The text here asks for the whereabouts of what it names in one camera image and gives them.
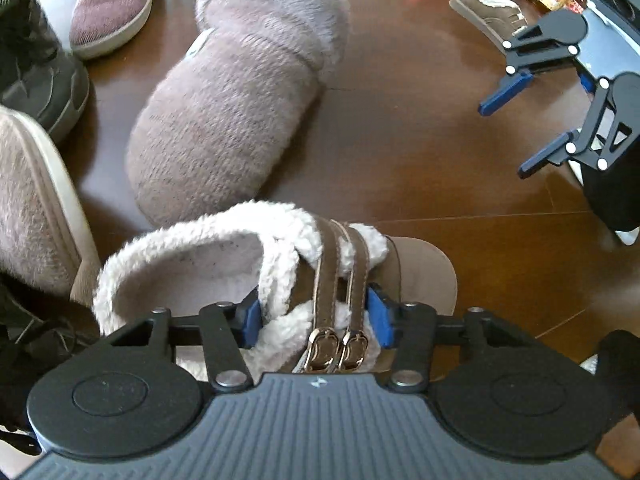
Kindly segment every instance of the wooden floor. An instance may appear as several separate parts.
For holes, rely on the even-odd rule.
[[[40,1],[66,41],[75,0]],[[262,197],[436,244],[458,273],[459,311],[492,309],[573,359],[612,329],[640,334],[640,245],[619,243],[567,168],[516,176],[582,123],[575,72],[541,76],[482,118],[504,57],[448,1],[350,0],[344,65]],[[103,258],[149,229],[124,151],[148,95],[196,38],[193,6],[155,0],[133,41],[88,65],[94,96],[62,154]]]

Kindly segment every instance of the metal pin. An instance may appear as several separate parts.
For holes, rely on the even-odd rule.
[[[246,374],[240,370],[225,370],[216,375],[216,382],[225,388],[241,386],[246,381]]]
[[[391,380],[396,386],[417,386],[422,382],[422,374],[415,370],[398,370]]]

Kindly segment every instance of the metal buckle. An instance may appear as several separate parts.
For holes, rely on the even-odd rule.
[[[367,354],[369,339],[362,330],[347,330],[342,338],[342,355],[338,370],[345,373],[356,371]]]
[[[306,347],[305,374],[330,374],[342,352],[342,344],[335,330],[330,327],[316,328],[309,335]]]

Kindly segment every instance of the pink corduroy shoe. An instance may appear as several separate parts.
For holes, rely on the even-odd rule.
[[[77,0],[69,42],[81,59],[104,56],[130,41],[145,25],[153,0]]]

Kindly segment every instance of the fuzzy slipper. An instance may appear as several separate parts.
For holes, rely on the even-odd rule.
[[[90,306],[100,260],[58,150],[31,117],[0,106],[0,270]]]
[[[344,54],[346,0],[197,0],[201,35],[140,112],[126,170],[155,225],[255,197]]]
[[[423,240],[386,238],[291,204],[247,202],[127,244],[100,274],[94,314],[110,334],[156,308],[191,316],[257,288],[262,327],[242,350],[254,380],[276,371],[384,371],[394,351],[381,349],[390,345],[380,337],[384,319],[372,310],[369,283],[440,314],[456,304],[451,262]],[[176,355],[207,379],[202,349]]]

